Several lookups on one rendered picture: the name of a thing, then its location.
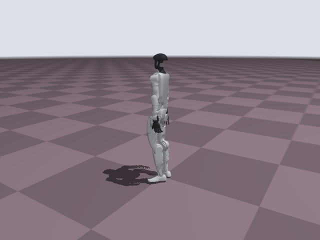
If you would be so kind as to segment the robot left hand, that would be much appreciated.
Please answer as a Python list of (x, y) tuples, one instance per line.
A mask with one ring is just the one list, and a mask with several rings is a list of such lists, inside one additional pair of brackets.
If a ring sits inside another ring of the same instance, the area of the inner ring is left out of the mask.
[(156, 132), (156, 133), (161, 133), (161, 132), (163, 132), (162, 130), (161, 130), (161, 126), (160, 126), (160, 124), (159, 124), (159, 116), (157, 115), (157, 120), (153, 120), (153, 125), (152, 125), (152, 129), (154, 129), (154, 132)]

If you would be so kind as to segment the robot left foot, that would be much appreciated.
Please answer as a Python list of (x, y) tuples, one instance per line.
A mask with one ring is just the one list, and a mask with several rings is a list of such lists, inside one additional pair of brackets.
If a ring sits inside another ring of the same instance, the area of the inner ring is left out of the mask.
[(161, 175), (162, 177), (159, 177), (158, 175), (155, 175), (153, 177), (150, 177), (147, 179), (148, 182), (158, 182), (158, 181), (166, 181), (167, 177), (165, 174)]

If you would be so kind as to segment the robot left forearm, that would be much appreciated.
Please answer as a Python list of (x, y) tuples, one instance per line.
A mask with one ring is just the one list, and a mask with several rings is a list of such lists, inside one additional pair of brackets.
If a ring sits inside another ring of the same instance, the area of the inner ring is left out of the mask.
[(157, 121), (157, 116), (159, 116), (159, 103), (158, 103), (158, 98), (156, 95), (151, 96), (151, 101), (152, 101), (152, 119), (154, 121)]

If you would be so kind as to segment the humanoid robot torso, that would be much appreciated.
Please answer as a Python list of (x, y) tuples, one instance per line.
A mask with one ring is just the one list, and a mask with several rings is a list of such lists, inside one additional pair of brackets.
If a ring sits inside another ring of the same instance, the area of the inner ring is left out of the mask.
[[(169, 75), (168, 73), (161, 73), (159, 70), (154, 73), (153, 75), (159, 74), (159, 82), (158, 82), (158, 87), (159, 87), (159, 106), (158, 106), (158, 112), (160, 116), (160, 121), (164, 120), (166, 117), (166, 109), (164, 108), (164, 105), (162, 102), (165, 102), (167, 100), (168, 96), (168, 88), (169, 88)], [(152, 84), (151, 84), (152, 86)], [(154, 95), (154, 92), (151, 87), (151, 95)]]

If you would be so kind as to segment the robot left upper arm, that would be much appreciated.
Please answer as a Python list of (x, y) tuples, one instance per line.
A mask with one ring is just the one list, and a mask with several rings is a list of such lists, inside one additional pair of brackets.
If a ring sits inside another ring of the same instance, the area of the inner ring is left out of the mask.
[(159, 81), (160, 81), (159, 74), (154, 74), (154, 75), (150, 76), (152, 91), (153, 91), (154, 95), (157, 96), (157, 100), (159, 100), (159, 98), (160, 98)]

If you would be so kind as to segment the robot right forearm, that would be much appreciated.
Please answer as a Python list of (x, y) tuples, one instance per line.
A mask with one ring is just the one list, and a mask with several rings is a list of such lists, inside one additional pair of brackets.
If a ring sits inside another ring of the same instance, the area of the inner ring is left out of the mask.
[(167, 96), (166, 101), (162, 102), (163, 103), (163, 108), (166, 110), (166, 112), (167, 112), (167, 108), (168, 108), (168, 100), (169, 100), (169, 95)]

